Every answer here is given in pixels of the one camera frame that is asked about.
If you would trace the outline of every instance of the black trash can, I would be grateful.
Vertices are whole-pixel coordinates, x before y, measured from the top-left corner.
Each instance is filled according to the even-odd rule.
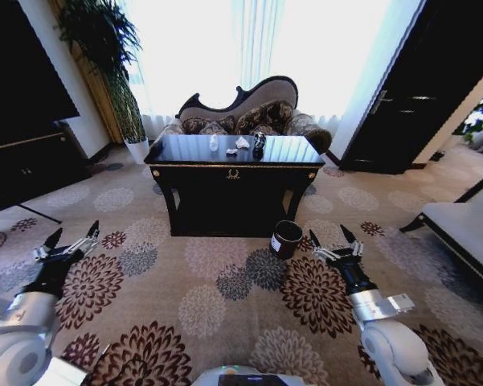
[[[287,260],[293,256],[302,236],[302,228],[297,223],[288,220],[279,221],[270,240],[270,251],[279,259]]]

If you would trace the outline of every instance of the table top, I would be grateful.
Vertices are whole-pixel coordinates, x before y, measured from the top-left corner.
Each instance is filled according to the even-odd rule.
[[[218,149],[209,148],[210,135],[162,136],[152,145],[145,163],[149,165],[259,165],[259,166],[323,166],[324,162],[309,141],[302,136],[268,135],[261,159],[253,156],[255,138],[243,136],[250,147],[239,149],[236,156],[227,155],[227,149],[235,149],[239,135],[219,135]]]

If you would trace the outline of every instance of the white flower pot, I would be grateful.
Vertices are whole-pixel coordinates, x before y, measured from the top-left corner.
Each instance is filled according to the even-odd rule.
[[[143,142],[125,142],[125,144],[129,148],[130,155],[132,155],[132,158],[134,158],[134,162],[138,165],[143,165],[145,163],[145,157],[149,152],[148,138],[146,138]]]

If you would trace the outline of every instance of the white bench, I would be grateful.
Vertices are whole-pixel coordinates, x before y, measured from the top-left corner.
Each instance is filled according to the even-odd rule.
[[[427,225],[483,279],[483,179],[455,203],[427,203],[402,232]]]

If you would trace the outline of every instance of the sheer curtain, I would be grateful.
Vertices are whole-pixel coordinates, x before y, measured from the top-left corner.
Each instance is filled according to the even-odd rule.
[[[299,110],[320,126],[335,132],[389,2],[286,2],[270,74],[297,83]]]
[[[390,0],[117,0],[142,51],[130,84],[149,138],[195,92],[222,108],[235,86],[291,77],[298,108],[335,131]]]
[[[231,3],[123,0],[142,50],[129,81],[145,131],[154,139],[196,92],[210,107],[229,105],[239,84]]]

